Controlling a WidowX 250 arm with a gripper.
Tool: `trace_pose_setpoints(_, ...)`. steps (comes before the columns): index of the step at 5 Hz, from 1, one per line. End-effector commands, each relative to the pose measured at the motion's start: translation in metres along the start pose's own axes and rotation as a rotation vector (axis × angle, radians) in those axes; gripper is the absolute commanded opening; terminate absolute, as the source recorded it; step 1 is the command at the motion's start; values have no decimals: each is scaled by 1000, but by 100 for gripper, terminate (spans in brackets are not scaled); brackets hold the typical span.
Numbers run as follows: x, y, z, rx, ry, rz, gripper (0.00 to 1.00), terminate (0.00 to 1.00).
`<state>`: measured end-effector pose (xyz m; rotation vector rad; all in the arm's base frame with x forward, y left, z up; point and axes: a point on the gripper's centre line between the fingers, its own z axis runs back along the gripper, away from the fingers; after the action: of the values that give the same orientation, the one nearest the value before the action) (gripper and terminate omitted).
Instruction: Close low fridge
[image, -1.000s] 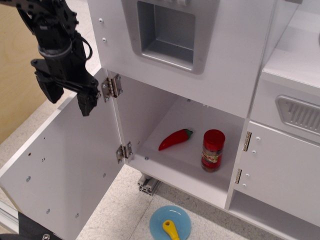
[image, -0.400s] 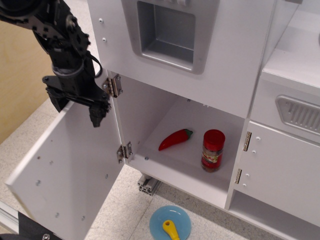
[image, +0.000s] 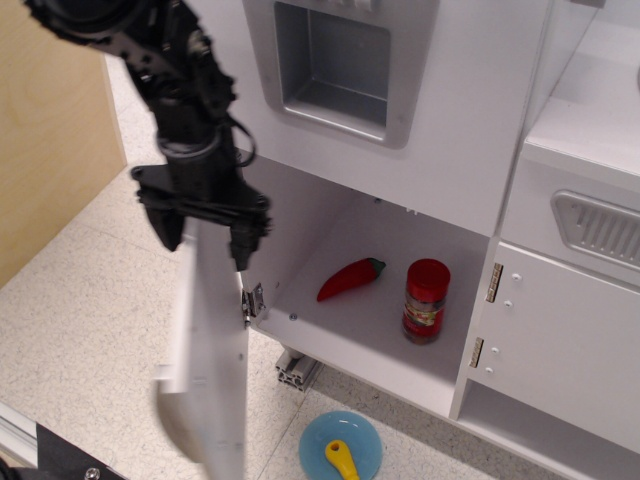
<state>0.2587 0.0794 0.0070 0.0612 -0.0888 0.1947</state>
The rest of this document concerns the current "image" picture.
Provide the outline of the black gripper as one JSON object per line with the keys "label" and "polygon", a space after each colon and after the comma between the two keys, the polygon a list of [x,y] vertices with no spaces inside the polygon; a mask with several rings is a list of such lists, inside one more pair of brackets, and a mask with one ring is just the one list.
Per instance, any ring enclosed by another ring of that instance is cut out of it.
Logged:
{"label": "black gripper", "polygon": [[230,252],[237,272],[248,269],[260,239],[270,230],[270,201],[243,178],[236,150],[170,155],[162,165],[133,168],[138,198],[163,246],[174,252],[185,219],[230,227]]}

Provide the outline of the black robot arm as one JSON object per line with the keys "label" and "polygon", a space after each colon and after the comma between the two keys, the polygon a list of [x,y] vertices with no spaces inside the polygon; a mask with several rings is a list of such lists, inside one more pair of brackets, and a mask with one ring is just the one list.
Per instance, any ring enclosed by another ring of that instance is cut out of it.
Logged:
{"label": "black robot arm", "polygon": [[31,16],[58,38],[120,58],[153,114],[163,165],[132,170],[137,195],[162,244],[182,241],[188,217],[230,230],[237,271],[269,232],[270,202],[241,171],[256,152],[241,152],[233,132],[249,131],[229,113],[234,81],[184,1],[28,1]]}

